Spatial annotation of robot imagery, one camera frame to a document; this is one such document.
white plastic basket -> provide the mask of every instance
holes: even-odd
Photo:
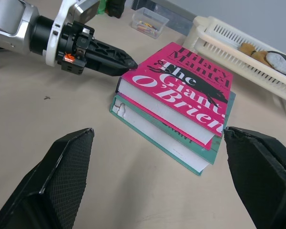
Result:
[[[196,17],[184,47],[205,55],[286,100],[286,76],[240,52],[238,48],[244,42],[254,45],[257,51],[279,52],[214,17]]]

pink book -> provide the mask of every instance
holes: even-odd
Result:
[[[221,136],[233,75],[170,43],[125,73],[117,91],[204,147]]]

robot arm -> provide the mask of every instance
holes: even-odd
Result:
[[[63,0],[53,21],[23,0],[0,0],[0,47],[43,55],[47,65],[75,74],[84,67],[112,76],[137,68],[126,52],[96,40],[94,29],[84,25],[98,6],[98,0]]]

table surface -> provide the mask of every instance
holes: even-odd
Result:
[[[60,1],[46,1],[30,2],[54,18]],[[169,28],[157,40],[132,29],[132,14],[126,9],[121,19],[98,15],[88,25],[96,39],[137,62],[170,42],[182,44],[184,36]],[[196,176],[109,113],[117,81],[92,70],[73,75],[34,54],[0,52],[0,209],[56,139],[92,127],[87,187],[74,229],[255,228],[234,188],[225,142],[215,164]],[[240,76],[232,90],[228,124],[286,146],[286,116],[272,95]]]

book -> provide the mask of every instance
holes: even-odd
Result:
[[[209,163],[173,137],[169,136],[165,131],[162,131],[139,115],[133,110],[135,108],[136,107],[130,102],[116,95],[113,99],[110,112],[187,169],[200,176],[203,169],[209,165]]]
[[[230,115],[235,94],[231,92],[228,102],[225,126]],[[214,136],[211,150],[205,150],[192,140],[129,102],[126,96],[117,94],[113,99],[111,113],[138,132],[145,139],[163,150],[197,175],[209,164],[214,164],[221,137]]]
[[[236,97],[236,94],[233,92],[230,92],[229,101],[227,104],[227,111],[226,111],[226,115],[225,115],[224,128],[226,127],[226,124],[228,122],[235,97]],[[139,115],[141,115],[142,117],[147,119],[149,122],[151,122],[156,127],[160,128],[162,131],[166,132],[169,136],[171,136],[174,139],[176,139],[177,141],[179,141],[181,144],[183,144],[185,147],[189,148],[191,151],[198,154],[200,157],[202,157],[204,160],[206,160],[210,164],[212,164],[212,165],[214,164],[216,156],[217,156],[217,152],[218,152],[221,140],[222,140],[222,136],[219,137],[219,136],[215,135],[212,138],[210,150],[206,150],[204,147],[202,147],[199,144],[197,144],[196,142],[192,141],[190,138],[184,136],[179,131],[171,128],[169,125],[167,125],[167,123],[153,117],[148,112],[146,112],[146,110],[141,109],[141,107],[137,106],[136,102],[129,99],[127,96],[118,93],[118,98],[122,102],[127,101],[127,102],[131,103],[131,104],[127,103],[128,106],[131,109],[133,109],[135,112],[137,112]]]
[[[117,91],[207,147],[221,136],[233,75],[170,43],[125,73]]]

